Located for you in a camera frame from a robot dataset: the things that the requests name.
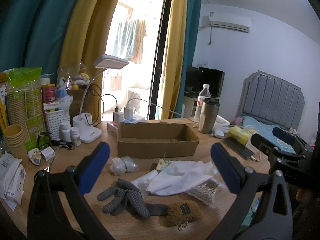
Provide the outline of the clear bag of items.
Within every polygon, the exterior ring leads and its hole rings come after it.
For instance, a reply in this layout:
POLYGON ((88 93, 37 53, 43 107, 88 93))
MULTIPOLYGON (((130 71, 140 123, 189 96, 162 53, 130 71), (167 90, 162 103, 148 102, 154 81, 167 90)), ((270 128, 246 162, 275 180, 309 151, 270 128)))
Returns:
POLYGON ((226 185, 223 183, 219 182, 215 178, 210 178, 204 183, 187 191, 186 194, 198 199, 209 207, 214 207, 217 193, 226 188, 226 185))

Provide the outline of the brown plush pouch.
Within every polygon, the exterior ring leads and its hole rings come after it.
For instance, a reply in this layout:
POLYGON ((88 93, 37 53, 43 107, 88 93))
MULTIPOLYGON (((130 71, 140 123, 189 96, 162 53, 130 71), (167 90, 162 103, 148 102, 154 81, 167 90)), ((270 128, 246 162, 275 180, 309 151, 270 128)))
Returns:
POLYGON ((196 202, 186 200, 170 204, 167 209, 167 226, 178 227, 183 230, 188 224, 199 221, 203 218, 203 213, 196 202))

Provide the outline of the grey dotted glove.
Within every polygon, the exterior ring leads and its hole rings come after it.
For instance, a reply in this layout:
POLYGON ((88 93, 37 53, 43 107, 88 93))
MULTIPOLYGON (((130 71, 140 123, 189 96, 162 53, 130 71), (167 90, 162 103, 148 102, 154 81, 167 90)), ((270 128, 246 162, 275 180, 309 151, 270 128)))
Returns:
POLYGON ((102 208, 103 213, 117 216, 124 210, 130 209, 142 219, 168 215, 169 207, 167 205, 144 202, 140 190, 131 182, 123 179, 118 179, 113 186, 99 193, 97 200, 107 200, 111 196, 114 196, 114 198, 102 208))

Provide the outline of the white cloth towel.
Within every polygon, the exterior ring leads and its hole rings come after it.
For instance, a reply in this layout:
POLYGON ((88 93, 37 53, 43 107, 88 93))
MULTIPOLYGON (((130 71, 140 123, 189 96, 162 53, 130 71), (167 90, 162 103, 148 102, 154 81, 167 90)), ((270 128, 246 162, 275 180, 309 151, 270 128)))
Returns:
POLYGON ((139 189, 140 194, 142 195, 142 197, 146 197, 149 194, 149 191, 146 190, 146 188, 148 187, 148 185, 151 183, 151 181, 153 180, 153 178, 155 176, 158 175, 158 171, 157 170, 152 170, 149 173, 131 181, 131 183, 133 185, 135 185, 136 188, 139 189))
POLYGON ((184 193, 216 174, 217 168, 210 161, 175 161, 150 181, 146 191, 157 196, 184 193))

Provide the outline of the cartoon tissue pack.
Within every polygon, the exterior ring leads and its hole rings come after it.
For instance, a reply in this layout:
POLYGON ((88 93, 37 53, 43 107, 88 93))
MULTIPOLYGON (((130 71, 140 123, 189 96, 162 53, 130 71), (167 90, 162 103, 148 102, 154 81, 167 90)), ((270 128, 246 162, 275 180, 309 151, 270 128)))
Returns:
POLYGON ((164 160, 164 159, 159 159, 157 166, 156 166, 156 170, 158 172, 163 171, 166 167, 168 167, 169 165, 171 165, 173 163, 173 161, 170 160, 164 160))

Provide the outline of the black smartphone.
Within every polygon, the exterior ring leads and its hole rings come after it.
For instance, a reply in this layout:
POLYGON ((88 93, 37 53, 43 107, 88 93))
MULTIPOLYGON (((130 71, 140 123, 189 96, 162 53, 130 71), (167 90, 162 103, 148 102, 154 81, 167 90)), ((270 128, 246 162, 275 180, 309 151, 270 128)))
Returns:
POLYGON ((254 156, 254 153, 250 149, 238 142, 233 137, 227 137, 223 141, 244 159, 249 159, 254 156))

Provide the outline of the grey bed headboard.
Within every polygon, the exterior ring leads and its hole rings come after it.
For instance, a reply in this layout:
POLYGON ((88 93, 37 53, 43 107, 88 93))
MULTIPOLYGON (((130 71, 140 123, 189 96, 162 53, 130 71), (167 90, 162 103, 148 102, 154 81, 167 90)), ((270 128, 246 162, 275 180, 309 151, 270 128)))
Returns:
POLYGON ((244 80, 236 116, 247 115, 282 129, 297 129, 304 105, 300 87, 259 70, 244 80))

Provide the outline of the white computer mouse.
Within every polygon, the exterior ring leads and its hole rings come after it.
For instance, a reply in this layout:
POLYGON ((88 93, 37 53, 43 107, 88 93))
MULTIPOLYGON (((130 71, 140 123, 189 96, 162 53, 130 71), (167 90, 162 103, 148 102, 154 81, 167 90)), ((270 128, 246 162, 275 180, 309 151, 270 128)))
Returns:
POLYGON ((216 138, 219 138, 219 139, 223 139, 225 137, 225 134, 222 130, 219 130, 219 129, 215 129, 213 131, 213 136, 216 137, 216 138))

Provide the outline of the white paper package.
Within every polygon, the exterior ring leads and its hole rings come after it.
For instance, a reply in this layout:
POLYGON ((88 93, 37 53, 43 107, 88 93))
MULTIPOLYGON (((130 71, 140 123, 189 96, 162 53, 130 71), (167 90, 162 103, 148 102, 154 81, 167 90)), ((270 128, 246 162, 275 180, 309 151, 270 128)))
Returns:
POLYGON ((1 198, 21 205, 25 176, 22 160, 5 152, 1 156, 1 198))

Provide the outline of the steel travel tumbler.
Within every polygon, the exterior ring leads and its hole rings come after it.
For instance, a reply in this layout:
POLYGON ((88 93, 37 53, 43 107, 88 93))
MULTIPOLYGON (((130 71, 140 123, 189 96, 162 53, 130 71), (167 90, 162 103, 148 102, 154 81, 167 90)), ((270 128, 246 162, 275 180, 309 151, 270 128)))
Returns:
POLYGON ((199 132, 210 134, 216 121, 220 102, 217 98, 204 99, 199 119, 199 132))

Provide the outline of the white desk lamp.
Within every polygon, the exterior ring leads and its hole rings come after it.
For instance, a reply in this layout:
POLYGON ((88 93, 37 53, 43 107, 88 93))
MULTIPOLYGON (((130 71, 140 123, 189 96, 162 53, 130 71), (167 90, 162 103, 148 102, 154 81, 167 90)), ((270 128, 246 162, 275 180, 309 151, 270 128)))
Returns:
POLYGON ((126 59, 107 54, 101 55, 93 62, 94 68, 99 69, 100 72, 91 77, 89 83, 85 85, 79 114, 72 119, 73 127, 76 127, 79 132, 77 138, 78 143, 91 143, 98 139, 102 134, 102 130, 97 128, 101 123, 100 118, 93 120, 91 113, 95 103, 97 103, 98 114, 100 114, 101 106, 104 105, 102 89, 95 83, 96 78, 102 75, 107 69, 122 69, 128 64, 129 62, 126 59))

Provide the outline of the black monitor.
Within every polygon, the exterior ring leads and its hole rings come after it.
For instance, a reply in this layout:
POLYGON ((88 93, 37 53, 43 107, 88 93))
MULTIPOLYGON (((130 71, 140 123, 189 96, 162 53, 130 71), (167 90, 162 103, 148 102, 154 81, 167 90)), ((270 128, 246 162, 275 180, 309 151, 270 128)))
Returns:
POLYGON ((204 84, 209 85, 211 97, 219 98, 223 86, 225 73, 218 69, 204 67, 187 67, 184 96, 196 98, 204 84))

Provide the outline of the brown cardboard box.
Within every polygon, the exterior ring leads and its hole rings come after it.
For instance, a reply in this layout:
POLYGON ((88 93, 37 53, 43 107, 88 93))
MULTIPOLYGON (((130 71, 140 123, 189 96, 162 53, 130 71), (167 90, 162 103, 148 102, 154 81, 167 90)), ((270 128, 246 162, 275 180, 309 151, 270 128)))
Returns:
POLYGON ((180 158, 194 155, 199 137, 185 124, 122 122, 118 127, 118 157, 180 158))

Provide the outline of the green bag of paper cups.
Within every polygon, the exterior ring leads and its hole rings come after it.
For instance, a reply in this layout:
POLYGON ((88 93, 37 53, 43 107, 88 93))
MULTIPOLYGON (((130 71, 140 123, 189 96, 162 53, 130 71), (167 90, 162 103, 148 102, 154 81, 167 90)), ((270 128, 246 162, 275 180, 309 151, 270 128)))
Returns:
POLYGON ((41 67, 21 67, 10 70, 7 75, 6 108, 9 122, 22 127, 28 151, 37 147, 37 137, 46 130, 41 74, 41 67))

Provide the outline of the teal curtain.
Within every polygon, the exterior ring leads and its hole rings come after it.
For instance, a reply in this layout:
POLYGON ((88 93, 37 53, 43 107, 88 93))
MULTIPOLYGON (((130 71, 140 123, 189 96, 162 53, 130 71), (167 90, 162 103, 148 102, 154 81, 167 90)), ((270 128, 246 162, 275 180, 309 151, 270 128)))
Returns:
POLYGON ((181 70, 180 88, 177 97, 175 112, 182 113, 183 95, 185 89, 185 80, 187 74, 187 67, 192 65, 197 33, 199 29, 199 19, 201 11, 201 0, 188 0, 187 1, 187 17, 185 27, 185 39, 184 39, 184 53, 181 70))

